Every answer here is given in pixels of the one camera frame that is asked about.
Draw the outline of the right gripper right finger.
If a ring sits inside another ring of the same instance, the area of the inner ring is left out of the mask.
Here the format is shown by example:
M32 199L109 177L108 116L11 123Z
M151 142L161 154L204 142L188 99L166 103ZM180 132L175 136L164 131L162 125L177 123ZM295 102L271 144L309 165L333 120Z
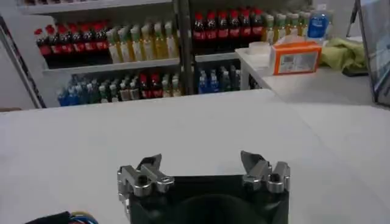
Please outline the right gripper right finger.
M246 174L243 175L243 184L253 191L262 188L272 194L282 194L290 190L290 167L284 161L278 161L273 166L260 154L242 150L241 162Z

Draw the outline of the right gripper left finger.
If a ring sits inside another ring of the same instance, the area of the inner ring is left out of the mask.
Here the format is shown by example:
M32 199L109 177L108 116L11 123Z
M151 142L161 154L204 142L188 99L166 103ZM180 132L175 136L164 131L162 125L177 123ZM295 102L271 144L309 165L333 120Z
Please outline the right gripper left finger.
M145 157L134 168L121 166L117 171L118 199L126 201L131 195L150 196L153 191L167 193L174 185L174 177L160 171L162 154Z

